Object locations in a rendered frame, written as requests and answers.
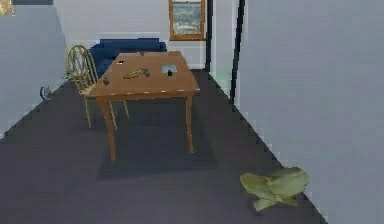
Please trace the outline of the brown wooden dining table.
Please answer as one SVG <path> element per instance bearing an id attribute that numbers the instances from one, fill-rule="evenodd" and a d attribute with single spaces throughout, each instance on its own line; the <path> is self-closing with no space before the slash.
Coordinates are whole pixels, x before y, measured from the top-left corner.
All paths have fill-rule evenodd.
<path id="1" fill-rule="evenodd" d="M 163 73 L 162 65 L 176 65 L 177 72 L 172 76 Z M 137 69 L 148 69 L 149 77 L 140 76 L 134 79 L 124 79 L 123 75 Z M 108 86 L 103 84 L 103 79 L 108 78 Z M 192 140 L 192 102 L 193 96 L 200 92 L 200 87 L 188 67 L 186 60 L 179 51 L 120 53 L 112 62 L 107 71 L 91 91 L 91 98 L 95 98 L 102 111 L 108 133 L 110 159 L 116 159 L 114 127 L 109 112 L 109 102 L 184 98 L 186 101 L 186 136 L 189 151 L 194 152 Z"/>

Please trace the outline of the green leafy item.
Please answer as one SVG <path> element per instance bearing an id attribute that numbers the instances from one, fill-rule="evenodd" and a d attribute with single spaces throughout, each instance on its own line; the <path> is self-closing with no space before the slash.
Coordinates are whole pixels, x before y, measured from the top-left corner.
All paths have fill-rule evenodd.
<path id="1" fill-rule="evenodd" d="M 149 77 L 150 76 L 149 70 L 148 69 L 137 69 L 135 71 L 128 72 L 127 74 L 123 75 L 123 78 L 124 79 L 134 79 L 134 78 L 137 78 L 140 76 Z"/>

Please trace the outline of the wood framed window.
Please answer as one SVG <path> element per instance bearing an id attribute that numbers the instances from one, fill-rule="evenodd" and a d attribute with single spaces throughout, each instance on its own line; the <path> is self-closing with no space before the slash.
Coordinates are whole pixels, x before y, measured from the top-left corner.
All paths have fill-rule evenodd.
<path id="1" fill-rule="evenodd" d="M 171 41 L 202 41 L 205 0 L 168 0 Z"/>

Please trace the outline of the dark blue sofa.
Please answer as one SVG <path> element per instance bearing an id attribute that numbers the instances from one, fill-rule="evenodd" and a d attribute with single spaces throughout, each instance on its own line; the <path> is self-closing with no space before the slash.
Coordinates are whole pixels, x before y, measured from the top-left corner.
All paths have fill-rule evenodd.
<path id="1" fill-rule="evenodd" d="M 158 38 L 100 39 L 89 48 L 96 72 L 101 77 L 120 53 L 166 52 L 165 42 Z"/>

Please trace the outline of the yellow wooden spindle chair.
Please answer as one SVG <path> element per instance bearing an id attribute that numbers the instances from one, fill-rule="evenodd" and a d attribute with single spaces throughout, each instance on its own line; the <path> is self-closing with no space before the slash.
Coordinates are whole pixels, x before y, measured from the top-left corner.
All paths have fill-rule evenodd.
<path id="1" fill-rule="evenodd" d="M 79 95 L 84 99 L 88 126 L 92 127 L 88 100 L 90 93 L 99 81 L 95 60 L 90 51 L 83 45 L 72 46 L 66 55 L 65 79 L 72 82 Z"/>

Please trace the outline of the grey round object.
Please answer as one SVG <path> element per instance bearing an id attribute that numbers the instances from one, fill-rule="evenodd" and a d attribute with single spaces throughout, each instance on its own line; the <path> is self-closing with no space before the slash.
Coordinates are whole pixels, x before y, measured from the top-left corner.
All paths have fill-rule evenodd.
<path id="1" fill-rule="evenodd" d="M 39 94 L 40 94 L 40 97 L 43 101 L 47 101 L 47 100 L 50 100 L 53 93 L 50 89 L 49 86 L 46 86 L 46 87 L 41 87 L 40 88 L 40 91 L 39 91 Z"/>

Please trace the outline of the yellow leafy plant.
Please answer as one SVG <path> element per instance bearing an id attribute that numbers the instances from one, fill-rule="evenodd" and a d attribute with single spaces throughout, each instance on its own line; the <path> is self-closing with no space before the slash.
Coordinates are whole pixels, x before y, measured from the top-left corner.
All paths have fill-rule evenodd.
<path id="1" fill-rule="evenodd" d="M 15 15 L 13 0 L 0 0 L 0 15 Z"/>

